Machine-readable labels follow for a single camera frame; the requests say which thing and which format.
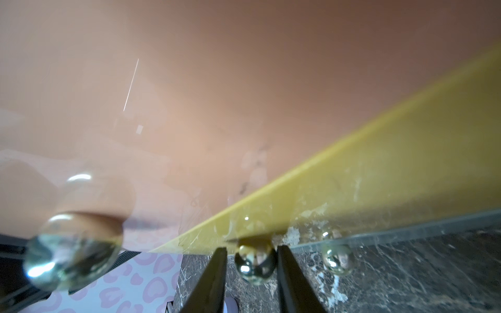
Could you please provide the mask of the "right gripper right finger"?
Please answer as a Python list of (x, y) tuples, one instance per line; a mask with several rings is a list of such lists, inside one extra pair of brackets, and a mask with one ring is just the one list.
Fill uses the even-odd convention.
[(281, 313), (327, 313), (288, 246), (278, 246), (277, 260)]

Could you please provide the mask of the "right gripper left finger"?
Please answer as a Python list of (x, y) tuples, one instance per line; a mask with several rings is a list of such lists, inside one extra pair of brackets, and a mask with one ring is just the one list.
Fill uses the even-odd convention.
[(215, 250), (180, 313), (223, 313), (227, 256), (226, 248)]

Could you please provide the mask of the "orange top drawer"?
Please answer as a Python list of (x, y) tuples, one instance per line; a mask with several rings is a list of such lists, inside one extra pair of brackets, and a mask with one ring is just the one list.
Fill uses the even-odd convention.
[(499, 1), (2, 1), (16, 273), (159, 252), (494, 46)]

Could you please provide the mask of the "yellow drawer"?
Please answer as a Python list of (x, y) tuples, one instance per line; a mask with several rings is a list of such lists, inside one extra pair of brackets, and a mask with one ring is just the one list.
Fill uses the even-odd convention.
[(500, 210), (494, 46), (274, 182), (158, 248), (290, 248)]

